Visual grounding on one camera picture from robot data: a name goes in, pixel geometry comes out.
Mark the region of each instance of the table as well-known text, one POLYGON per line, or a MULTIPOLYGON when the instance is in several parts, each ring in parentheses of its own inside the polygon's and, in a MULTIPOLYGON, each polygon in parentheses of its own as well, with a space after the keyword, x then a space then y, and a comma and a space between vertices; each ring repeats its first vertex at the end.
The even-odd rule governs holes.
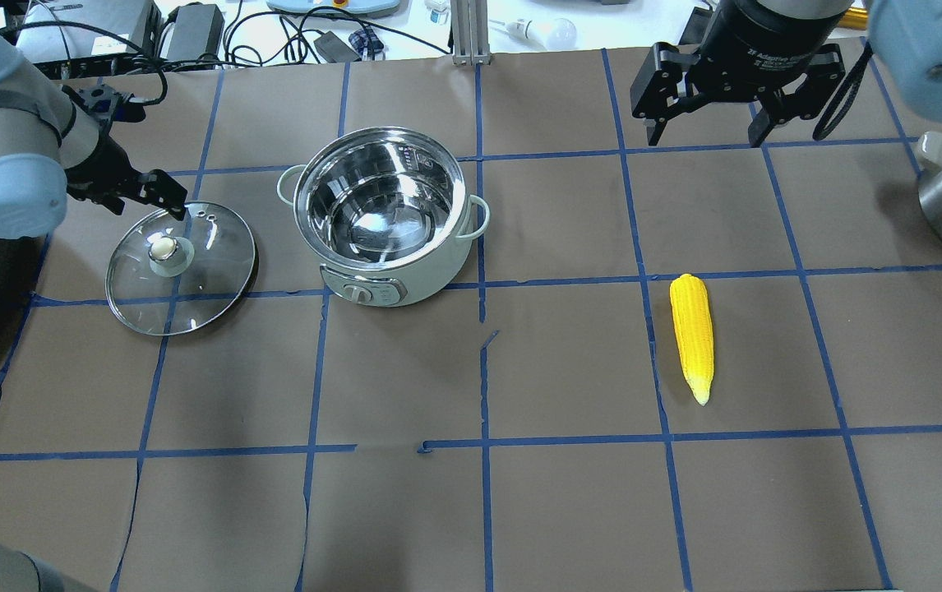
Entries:
MULTIPOLYGON (((185 0, 156 0, 160 10, 167 14, 172 8, 185 4, 185 0)), ((235 0, 213 0, 224 11, 227 24, 237 15, 235 0)), ((694 7, 703 7, 700 0, 631 0, 628 4, 602 5, 596 0, 493 0, 489 3, 489 15, 502 21, 517 18, 551 19, 563 16, 574 22, 579 33, 577 49, 640 48, 658 41, 674 44, 679 41, 686 27, 686 20, 694 7)), ((268 10, 265 1, 244 3, 244 16, 268 10)), ((311 19, 315 27, 333 30, 343 41, 358 25, 342 21, 311 19)), ((378 22, 395 29, 421 37, 431 44, 445 48, 449 39, 449 26, 435 24, 430 20, 430 11, 423 0, 403 0, 402 7, 393 16, 378 19, 378 22)), ((387 46, 387 59, 433 58, 435 50, 416 44, 402 36, 378 30, 387 46)), ((861 31, 836 30, 834 37, 858 36, 861 31)), ((233 45, 249 44, 259 49, 264 57, 272 55, 284 44, 284 32, 271 16, 260 16, 257 20, 242 25, 234 36, 233 45)), ((498 27, 492 27, 490 45, 493 53, 540 52, 538 46, 509 36, 498 27)), ((283 57, 271 63, 282 63, 283 57)))
POLYGON ((244 216, 260 274, 203 331, 133 334, 102 281, 147 209, 72 205, 0 351, 1 542, 121 591, 942 589, 942 243, 910 150, 933 125, 877 68, 825 142, 751 149, 750 109, 710 105, 648 147, 642 53, 170 75, 114 137, 244 216), (323 291, 273 195, 374 124, 440 140, 494 213, 395 310, 323 291))

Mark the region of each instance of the pot control panel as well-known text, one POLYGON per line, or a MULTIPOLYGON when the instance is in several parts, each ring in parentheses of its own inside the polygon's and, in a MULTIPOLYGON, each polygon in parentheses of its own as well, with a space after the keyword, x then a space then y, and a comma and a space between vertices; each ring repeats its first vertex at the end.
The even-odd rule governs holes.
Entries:
POLYGON ((340 297, 355 304, 370 307, 393 307, 406 296, 406 289, 398 280, 370 280, 352 276, 321 266, 321 279, 340 297))

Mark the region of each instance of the black power adapter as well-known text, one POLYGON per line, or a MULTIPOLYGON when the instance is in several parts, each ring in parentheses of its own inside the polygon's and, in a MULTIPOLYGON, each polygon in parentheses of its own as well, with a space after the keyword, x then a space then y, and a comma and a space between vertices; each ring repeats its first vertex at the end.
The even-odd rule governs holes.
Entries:
POLYGON ((343 39, 336 37, 336 33, 332 33, 331 30, 314 39, 314 49, 317 49, 317 52, 328 63, 362 61, 362 57, 358 56, 358 52, 351 49, 350 45, 344 44, 343 39))
POLYGON ((215 4, 188 4, 178 8, 164 59, 175 62, 197 60, 208 53, 215 57, 223 38, 223 12, 215 4))

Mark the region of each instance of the pot handle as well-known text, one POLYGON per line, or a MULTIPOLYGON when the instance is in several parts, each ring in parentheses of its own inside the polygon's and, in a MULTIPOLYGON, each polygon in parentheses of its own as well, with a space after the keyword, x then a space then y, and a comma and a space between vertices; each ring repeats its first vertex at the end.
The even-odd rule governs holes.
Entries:
MULTIPOLYGON (((479 236, 482 236, 482 233, 486 232, 486 228, 489 228, 489 220, 492 217, 492 215, 490 213, 489 205, 486 203, 486 200, 482 199, 481 197, 478 197, 478 195, 468 195, 468 199, 474 205, 482 207, 482 211, 483 213, 485 213, 485 215, 483 215, 482 217, 482 225, 478 226, 478 229, 476 229, 476 231, 467 233, 467 234, 456 235, 456 240, 474 240, 478 238, 479 236)), ((471 216, 468 216, 467 225, 471 225, 471 216)))
POLYGON ((915 152, 925 169, 942 169, 942 132, 925 132, 925 135, 917 140, 915 152))
POLYGON ((284 185, 284 181, 290 180, 294 175, 302 175, 302 172, 306 171, 306 169, 307 166, 305 164, 297 164, 295 166, 289 166, 289 168, 285 169, 284 172, 280 174, 280 177, 277 178, 277 199, 282 200, 284 203, 287 203, 287 205, 295 207, 295 202, 289 201, 284 197, 284 193, 280 191, 280 187, 284 185))

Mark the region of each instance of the corn tip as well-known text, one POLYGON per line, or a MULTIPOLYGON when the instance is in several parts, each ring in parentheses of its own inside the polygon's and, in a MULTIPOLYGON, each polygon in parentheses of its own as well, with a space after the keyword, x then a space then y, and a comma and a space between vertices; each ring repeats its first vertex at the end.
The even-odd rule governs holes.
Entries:
POLYGON ((690 386, 690 392, 694 394, 694 400, 704 407, 712 396, 712 380, 695 376, 687 378, 686 383, 690 386))
POLYGON ((691 389, 691 392, 694 393, 694 400, 697 401, 698 405, 704 407, 704 404, 709 402, 709 390, 708 389, 691 389))

